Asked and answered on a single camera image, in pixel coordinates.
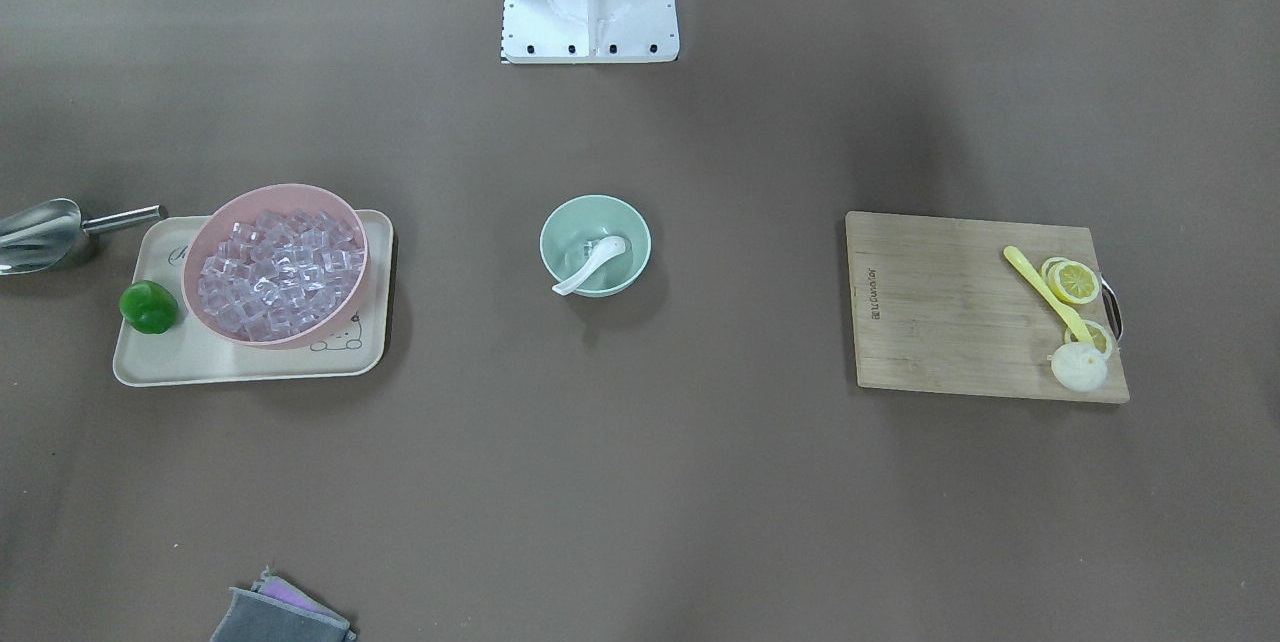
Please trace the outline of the white ceramic spoon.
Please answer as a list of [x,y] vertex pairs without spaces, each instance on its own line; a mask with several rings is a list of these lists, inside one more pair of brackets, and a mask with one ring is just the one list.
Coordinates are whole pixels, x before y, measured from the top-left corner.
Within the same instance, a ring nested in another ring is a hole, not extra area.
[[593,278],[595,272],[599,272],[605,263],[611,262],[611,260],[618,258],[621,254],[626,254],[631,247],[630,240],[627,240],[626,237],[602,237],[602,240],[599,242],[599,246],[595,247],[594,253],[589,260],[586,260],[586,262],[582,262],[579,253],[579,246],[582,240],[580,240],[579,244],[572,246],[571,249],[567,249],[564,253],[563,262],[567,267],[575,269],[571,274],[567,274],[562,281],[556,283],[556,285],[552,286],[552,290],[558,295],[576,294],[576,292],[579,292],[581,286],[585,286],[585,283],[589,283],[589,279]]

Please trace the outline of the mint green bowl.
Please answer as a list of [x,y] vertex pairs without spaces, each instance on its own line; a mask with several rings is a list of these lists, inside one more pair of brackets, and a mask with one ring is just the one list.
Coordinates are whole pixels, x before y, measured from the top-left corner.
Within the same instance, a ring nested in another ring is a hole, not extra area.
[[564,253],[586,238],[609,235],[626,237],[630,249],[626,254],[605,263],[576,294],[581,297],[609,297],[626,290],[637,281],[649,263],[653,240],[649,224],[635,208],[609,194],[584,194],[566,201],[549,214],[539,235],[539,253],[544,267],[562,281],[575,267],[563,262]]

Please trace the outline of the pink bowl of ice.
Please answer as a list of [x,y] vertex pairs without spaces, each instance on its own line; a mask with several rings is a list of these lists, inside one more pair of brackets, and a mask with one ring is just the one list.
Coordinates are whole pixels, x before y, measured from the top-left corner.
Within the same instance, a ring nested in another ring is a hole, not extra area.
[[378,260],[358,214],[334,192],[287,183],[220,206],[187,249],[180,290],[225,341],[303,349],[343,327]]

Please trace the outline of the yellow plastic spoon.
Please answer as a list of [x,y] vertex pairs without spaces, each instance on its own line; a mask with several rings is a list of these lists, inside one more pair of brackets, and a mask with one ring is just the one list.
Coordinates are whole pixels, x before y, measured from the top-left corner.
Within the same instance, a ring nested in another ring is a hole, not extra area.
[[1005,246],[1002,256],[1004,260],[1010,263],[1010,267],[1016,270],[1019,276],[1023,278],[1024,281],[1028,283],[1028,285],[1032,286],[1043,301],[1046,301],[1046,304],[1055,311],[1055,315],[1057,315],[1061,322],[1065,324],[1074,340],[1093,343],[1091,329],[1087,326],[1078,311],[1064,303],[1064,301],[1060,301],[1059,297],[1051,292],[1051,288],[1047,283],[1044,283],[1044,278],[1042,278],[1038,270],[1033,267],[1019,247]]

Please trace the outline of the metal ice scoop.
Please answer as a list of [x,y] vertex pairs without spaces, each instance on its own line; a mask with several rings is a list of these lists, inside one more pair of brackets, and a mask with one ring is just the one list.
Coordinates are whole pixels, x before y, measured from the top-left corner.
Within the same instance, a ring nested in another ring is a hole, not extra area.
[[152,205],[90,219],[76,201],[55,197],[1,219],[1,272],[22,276],[77,267],[95,254],[99,237],[166,217],[165,206]]

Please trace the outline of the bamboo cutting board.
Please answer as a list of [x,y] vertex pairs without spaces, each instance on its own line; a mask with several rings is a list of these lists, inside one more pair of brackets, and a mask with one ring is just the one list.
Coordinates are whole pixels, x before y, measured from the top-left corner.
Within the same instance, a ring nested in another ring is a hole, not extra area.
[[1062,402],[1130,400],[1119,356],[1097,390],[1053,379],[1065,324],[1007,262],[1051,256],[1100,269],[1085,226],[850,212],[852,352],[861,388]]

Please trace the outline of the beige plastic tray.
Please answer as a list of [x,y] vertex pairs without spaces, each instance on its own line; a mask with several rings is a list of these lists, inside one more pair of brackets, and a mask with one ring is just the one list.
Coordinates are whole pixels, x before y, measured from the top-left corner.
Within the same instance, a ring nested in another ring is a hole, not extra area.
[[356,313],[326,338],[301,349],[250,349],[202,327],[182,303],[179,324],[161,335],[145,335],[122,324],[111,359],[115,379],[131,388],[160,388],[348,377],[370,372],[387,347],[396,231],[390,219],[378,210],[364,208],[358,217],[376,256],[372,290]]

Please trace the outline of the green lime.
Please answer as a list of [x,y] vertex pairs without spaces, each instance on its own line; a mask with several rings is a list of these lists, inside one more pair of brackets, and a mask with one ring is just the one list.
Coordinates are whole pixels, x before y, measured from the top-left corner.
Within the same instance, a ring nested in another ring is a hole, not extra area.
[[124,322],[142,335],[163,335],[180,322],[175,297],[151,279],[141,279],[124,288],[118,309]]

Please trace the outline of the grey folded cloth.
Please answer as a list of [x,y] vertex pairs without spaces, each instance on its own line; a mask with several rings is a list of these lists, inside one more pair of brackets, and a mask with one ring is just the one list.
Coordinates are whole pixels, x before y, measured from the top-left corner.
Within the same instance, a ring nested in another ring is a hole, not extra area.
[[270,570],[230,587],[230,604],[211,641],[356,641],[351,620]]

